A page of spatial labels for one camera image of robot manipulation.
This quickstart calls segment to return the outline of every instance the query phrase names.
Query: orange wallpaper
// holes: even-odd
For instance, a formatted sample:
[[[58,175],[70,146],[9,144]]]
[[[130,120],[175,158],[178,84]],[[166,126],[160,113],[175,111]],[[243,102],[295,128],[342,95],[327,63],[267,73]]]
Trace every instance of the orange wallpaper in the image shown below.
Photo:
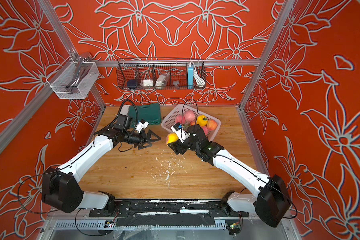
[[[59,166],[85,147],[100,115],[92,94],[86,100],[58,99],[52,94],[0,155],[0,240],[35,239],[46,214],[32,214],[17,202],[26,177]],[[41,177],[21,186],[23,205],[34,212],[49,211],[41,203]]]
[[[96,60],[183,57],[259,58],[282,0],[90,1],[51,0],[79,53]],[[237,104],[254,67],[207,68],[204,90],[120,90],[116,70],[101,68],[96,83],[108,105],[136,103]]]
[[[296,1],[245,111],[303,239],[360,239],[360,0]]]
[[[68,57],[35,0],[0,1],[0,132],[26,106]],[[0,155],[0,240],[35,239],[42,215],[17,202],[17,188],[28,176],[62,164],[83,148],[100,108],[94,97],[58,99],[53,93]],[[41,178],[21,189],[30,210],[41,204]]]
[[[0,132],[67,57],[36,0],[0,1]]]

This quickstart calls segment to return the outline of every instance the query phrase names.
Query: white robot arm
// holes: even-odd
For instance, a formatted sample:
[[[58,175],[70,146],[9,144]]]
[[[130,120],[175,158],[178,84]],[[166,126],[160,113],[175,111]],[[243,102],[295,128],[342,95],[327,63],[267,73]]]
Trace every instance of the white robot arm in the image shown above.
[[[78,183],[97,160],[120,142],[142,149],[161,139],[151,130],[144,132],[148,122],[143,119],[137,123],[136,131],[128,131],[131,121],[131,117],[118,114],[114,121],[97,132],[98,136],[91,144],[71,160],[57,169],[46,169],[43,173],[42,201],[66,213],[75,209],[96,208],[102,209],[104,215],[113,214],[114,196],[106,192],[84,192]]]
[[[144,133],[144,130],[140,129],[147,126],[145,121],[137,125],[140,133],[127,131],[130,122],[130,117],[119,114],[115,124],[103,128],[99,136],[71,160],[57,169],[48,168],[43,175],[42,201],[67,213],[77,208],[96,208],[101,209],[104,215],[113,214],[114,196],[105,192],[83,192],[78,183],[91,166],[119,142],[134,144],[134,147],[141,149],[151,146],[151,142],[160,140],[152,131]],[[202,161],[226,171],[253,194],[248,197],[247,194],[228,192],[223,197],[221,205],[227,215],[239,211],[257,213],[268,225],[278,225],[291,205],[285,184],[280,177],[275,175],[271,178],[250,168],[232,156],[223,146],[208,141],[199,125],[190,126],[187,131],[183,131],[180,123],[177,123],[172,130],[182,137],[182,141],[178,139],[168,144],[176,154],[183,154],[187,150],[195,151]]]
[[[222,199],[226,202],[226,206],[222,205],[226,214],[232,211],[256,213],[269,226],[277,227],[292,203],[286,186],[279,176],[269,177],[250,168],[232,156],[223,146],[208,141],[198,124],[184,131],[178,122],[171,129],[179,137],[176,142],[168,143],[176,154],[183,154],[187,150],[195,151],[202,161],[224,170],[253,194],[248,197],[247,194],[228,192]]]

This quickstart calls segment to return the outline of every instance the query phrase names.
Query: wire mesh basket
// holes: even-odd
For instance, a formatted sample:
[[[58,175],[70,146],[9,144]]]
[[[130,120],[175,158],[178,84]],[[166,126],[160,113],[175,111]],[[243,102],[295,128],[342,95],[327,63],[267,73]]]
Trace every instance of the wire mesh basket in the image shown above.
[[[118,59],[117,85],[121,89],[203,89],[205,88],[206,73],[204,60],[201,59],[179,59],[158,58],[158,60],[147,63],[125,63]],[[198,85],[195,79],[192,85],[188,84],[187,65],[192,62],[195,65],[198,76],[204,80],[203,85]],[[156,81],[161,74],[169,74],[166,86],[156,86]],[[153,86],[143,86],[144,79],[152,79]]]
[[[79,77],[74,80],[76,65],[68,62],[60,76],[51,83],[52,90],[62,99],[85,99],[99,76],[96,63],[82,63]]]

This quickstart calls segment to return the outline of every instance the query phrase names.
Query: wooden tabletop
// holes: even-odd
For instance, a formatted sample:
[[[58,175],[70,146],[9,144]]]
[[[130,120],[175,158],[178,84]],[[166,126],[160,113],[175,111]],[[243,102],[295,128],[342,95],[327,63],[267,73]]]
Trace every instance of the wooden tabletop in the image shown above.
[[[162,117],[173,107],[161,107]],[[107,107],[98,129],[115,117],[119,107]],[[218,118],[221,127],[214,141],[240,161],[256,169],[234,106],[199,107]],[[82,190],[98,190],[113,194],[116,199],[220,199],[229,190],[240,192],[243,185],[221,169],[202,162],[193,151],[176,155],[165,144],[168,132],[161,125],[149,125],[161,141],[152,147],[119,152],[118,146],[102,156],[84,175]],[[124,144],[121,150],[128,149]]]

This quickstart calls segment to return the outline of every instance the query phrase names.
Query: yellow bell pepper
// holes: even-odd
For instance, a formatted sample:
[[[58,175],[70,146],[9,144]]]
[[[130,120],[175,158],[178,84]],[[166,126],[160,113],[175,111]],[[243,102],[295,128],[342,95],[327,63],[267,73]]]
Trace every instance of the yellow bell pepper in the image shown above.
[[[200,115],[197,117],[196,124],[199,124],[200,126],[205,126],[208,122],[208,118],[206,118],[205,115]]]

